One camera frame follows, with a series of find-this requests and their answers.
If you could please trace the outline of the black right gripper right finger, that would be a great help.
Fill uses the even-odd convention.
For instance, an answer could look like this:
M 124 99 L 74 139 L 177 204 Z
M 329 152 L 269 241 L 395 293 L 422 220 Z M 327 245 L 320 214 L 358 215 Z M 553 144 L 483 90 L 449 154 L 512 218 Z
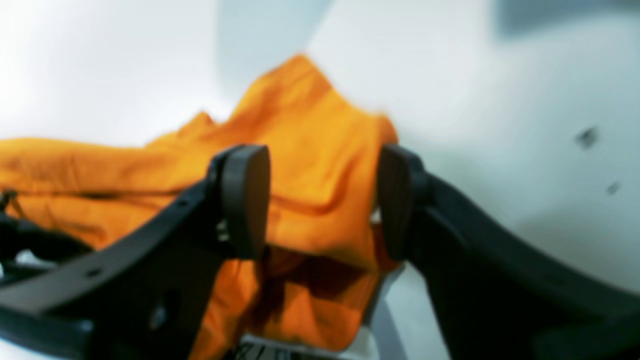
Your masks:
M 402 146 L 375 184 L 387 255 L 424 277 L 451 359 L 639 358 L 637 294 L 524 243 Z

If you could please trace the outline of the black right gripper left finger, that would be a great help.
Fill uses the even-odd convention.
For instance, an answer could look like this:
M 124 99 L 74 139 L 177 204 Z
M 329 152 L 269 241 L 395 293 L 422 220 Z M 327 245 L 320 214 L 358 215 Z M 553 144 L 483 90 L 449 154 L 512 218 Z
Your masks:
M 186 360 L 227 259 L 265 249 L 265 145 L 218 153 L 206 176 L 101 251 L 1 287 L 1 339 L 67 360 Z

